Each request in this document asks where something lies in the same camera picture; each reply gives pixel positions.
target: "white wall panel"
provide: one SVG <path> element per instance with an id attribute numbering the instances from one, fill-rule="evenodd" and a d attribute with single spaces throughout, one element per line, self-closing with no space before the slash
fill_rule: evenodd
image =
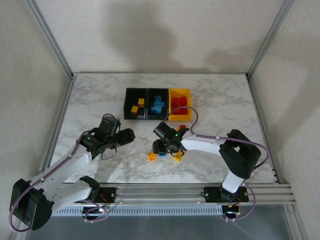
<path id="1" fill-rule="evenodd" d="M 319 0 L 295 1 L 252 80 L 311 240 L 320 239 L 319 12 Z"/>
<path id="2" fill-rule="evenodd" d="M 37 0 L 74 72 L 246 72 L 283 0 Z"/>
<path id="3" fill-rule="evenodd" d="M 68 79 L 22 0 L 1 1 L 0 22 L 0 239 L 6 240 L 12 187 L 38 174 Z"/>

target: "white marble table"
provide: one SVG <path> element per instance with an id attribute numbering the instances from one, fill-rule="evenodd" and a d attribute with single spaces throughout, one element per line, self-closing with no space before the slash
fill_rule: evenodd
<path id="1" fill-rule="evenodd" d="M 251 141 L 264 143 L 245 75 L 81 73 L 68 103 L 52 163 L 71 148 L 80 133 L 98 127 L 105 113 L 119 118 L 121 129 L 133 129 L 135 140 L 120 147 L 109 160 L 97 157 L 66 182 L 75 182 L 84 175 L 101 183 L 220 183 L 224 179 L 228 167 L 212 153 L 188 151 L 180 162 L 169 155 L 150 162 L 147 154 L 157 139 L 153 129 L 159 121 L 124 120 L 126 88 L 188 88 L 192 105 L 199 113 L 196 133 L 225 136 L 231 129 L 238 129 Z M 182 124 L 168 123 L 172 127 Z M 106 150 L 103 158 L 113 153 L 114 150 Z M 248 182 L 274 183 L 269 162 L 258 168 Z"/>

